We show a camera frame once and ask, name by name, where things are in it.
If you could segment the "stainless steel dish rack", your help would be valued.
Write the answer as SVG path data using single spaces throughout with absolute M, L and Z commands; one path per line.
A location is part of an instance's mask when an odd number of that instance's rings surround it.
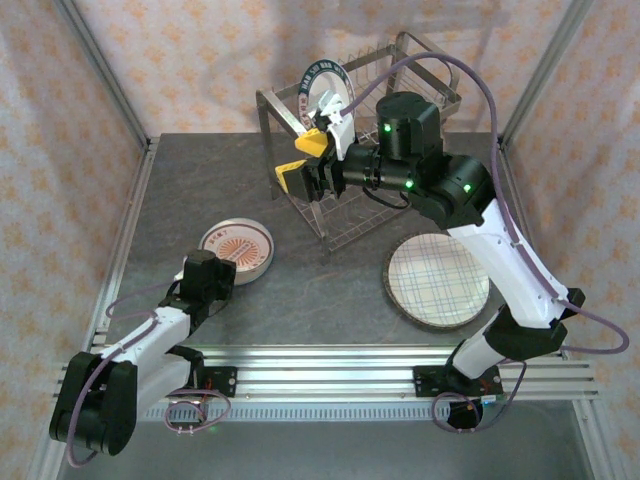
M 442 48 L 424 34 L 400 32 L 394 41 L 377 47 L 361 50 L 351 55 L 341 66 L 349 75 L 351 84 L 345 89 L 350 99 L 359 95 L 367 85 L 385 68 L 397 61 L 422 51 L 438 51 Z M 414 61 L 394 73 L 378 85 L 355 109 L 355 133 L 359 142 L 369 146 L 378 142 L 375 104 L 383 95 L 398 91 L 411 91 L 423 95 L 435 103 L 440 110 L 441 121 L 455 114 L 461 105 L 458 93 L 460 72 L 455 67 L 446 67 L 441 73 L 434 66 L 428 67 L 423 60 Z M 286 154 L 278 142 L 282 134 L 292 138 L 308 130 L 307 121 L 298 112 L 297 83 L 274 91 L 256 92 L 256 107 L 266 166 L 273 169 L 294 157 Z M 348 186 L 339 199 L 327 194 L 320 201 L 307 202 L 289 196 L 320 241 L 323 258 L 354 242 L 368 232 L 380 227 L 401 214 L 401 199 L 392 193 L 377 192 L 376 195 L 389 202 L 389 207 L 369 199 L 359 187 Z

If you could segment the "green lettered rim plate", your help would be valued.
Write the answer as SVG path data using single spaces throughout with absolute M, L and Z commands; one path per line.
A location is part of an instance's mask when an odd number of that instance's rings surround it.
M 320 59 L 305 70 L 298 87 L 298 117 L 307 130 L 313 127 L 309 113 L 327 91 L 338 94 L 346 106 L 355 99 L 347 71 L 334 60 Z

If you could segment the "aluminium slotted base rail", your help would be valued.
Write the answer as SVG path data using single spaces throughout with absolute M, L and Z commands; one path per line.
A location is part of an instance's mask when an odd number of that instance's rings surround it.
M 235 366 L 236 398 L 249 401 L 409 401 L 412 369 L 443 364 L 451 346 L 277 345 L 199 348 L 208 366 Z M 587 361 L 559 354 L 529 360 L 518 400 L 594 399 L 601 393 Z

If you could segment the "aluminium frame post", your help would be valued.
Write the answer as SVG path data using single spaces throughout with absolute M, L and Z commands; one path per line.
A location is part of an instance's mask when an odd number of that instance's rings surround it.
M 514 143 L 525 120 L 533 111 L 536 101 L 582 25 L 593 1 L 571 0 L 500 136 L 504 151 Z
M 140 149 L 146 152 L 151 145 L 151 137 L 146 132 L 91 27 L 81 13 L 76 0 L 52 1 L 72 34 L 78 40 L 84 55 L 102 83 L 107 96 L 120 113 L 127 130 Z

